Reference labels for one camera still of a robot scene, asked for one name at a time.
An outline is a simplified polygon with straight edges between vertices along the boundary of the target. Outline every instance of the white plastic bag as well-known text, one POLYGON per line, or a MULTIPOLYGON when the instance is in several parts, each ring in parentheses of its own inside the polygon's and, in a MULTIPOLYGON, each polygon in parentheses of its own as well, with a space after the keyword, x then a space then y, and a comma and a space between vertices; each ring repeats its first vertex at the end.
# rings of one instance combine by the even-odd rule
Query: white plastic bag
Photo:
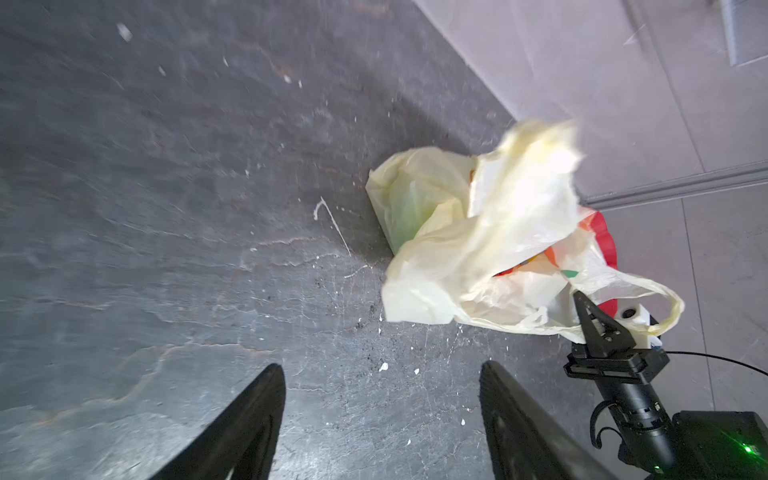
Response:
POLYGON ((416 148, 371 171, 366 190, 395 253, 387 320, 455 319, 583 343, 571 299, 581 290, 596 303, 659 293, 672 304, 666 320, 625 325, 645 335, 674 326, 684 308, 675 292, 606 264, 588 228, 593 210, 571 185, 574 135, 568 123, 518 123, 489 154, 416 148))

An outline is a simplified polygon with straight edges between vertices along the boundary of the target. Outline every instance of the gray concrete floor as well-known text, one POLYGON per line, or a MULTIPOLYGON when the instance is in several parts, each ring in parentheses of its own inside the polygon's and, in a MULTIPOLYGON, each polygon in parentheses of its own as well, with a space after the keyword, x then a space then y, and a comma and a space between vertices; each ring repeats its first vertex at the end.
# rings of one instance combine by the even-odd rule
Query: gray concrete floor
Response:
POLYGON ((271 362, 273 478, 491 478, 490 357, 587 443, 567 342, 379 321, 369 169, 511 123, 410 2, 33 0, 0 33, 1 477, 146 478, 271 362))

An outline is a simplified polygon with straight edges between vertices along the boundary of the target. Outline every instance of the white tile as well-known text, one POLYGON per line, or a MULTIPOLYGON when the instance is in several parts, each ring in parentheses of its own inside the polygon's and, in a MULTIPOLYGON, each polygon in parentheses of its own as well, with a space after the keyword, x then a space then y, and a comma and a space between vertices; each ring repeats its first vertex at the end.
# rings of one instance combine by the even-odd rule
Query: white tile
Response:
POLYGON ((642 2, 706 171, 768 158, 768 61, 730 66, 718 2, 642 2))
POLYGON ((513 117, 579 121, 584 195, 702 172, 647 29, 621 2, 416 3, 513 117))
MULTIPOLYGON (((707 352, 768 369, 768 186, 684 200, 707 352)), ((718 410, 768 419, 768 378, 711 359, 718 410)))

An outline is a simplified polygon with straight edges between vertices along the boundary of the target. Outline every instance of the baseboard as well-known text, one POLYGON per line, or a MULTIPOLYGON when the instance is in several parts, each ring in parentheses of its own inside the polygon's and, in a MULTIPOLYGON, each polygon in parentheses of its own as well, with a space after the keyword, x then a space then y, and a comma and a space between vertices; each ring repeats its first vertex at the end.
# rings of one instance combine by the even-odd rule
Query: baseboard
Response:
POLYGON ((584 198, 582 203, 596 210, 613 210, 761 184, 768 184, 768 161, 692 175, 620 193, 594 195, 584 198))

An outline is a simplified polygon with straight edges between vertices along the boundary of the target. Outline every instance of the floor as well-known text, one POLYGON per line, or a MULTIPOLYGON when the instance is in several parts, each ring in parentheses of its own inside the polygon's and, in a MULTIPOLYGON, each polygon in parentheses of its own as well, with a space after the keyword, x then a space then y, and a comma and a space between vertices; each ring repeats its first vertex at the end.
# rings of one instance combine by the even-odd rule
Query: floor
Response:
MULTIPOLYGON (((668 200, 605 213, 619 268, 668 285, 686 302, 664 348, 706 352, 768 369, 768 186, 668 200)), ((642 302, 665 316, 664 301, 642 302)), ((670 356, 653 381, 667 411, 757 412, 768 420, 768 379, 716 359, 670 356)), ((602 423, 610 425, 609 415, 602 423)), ((606 433, 598 457, 620 478, 645 478, 615 460, 606 433)))
POLYGON ((369 169, 513 122, 409 0, 33 0, 0 35, 0 477, 146 478, 271 362, 278 480, 491 478, 491 357, 587 445, 568 342, 380 321, 369 169))

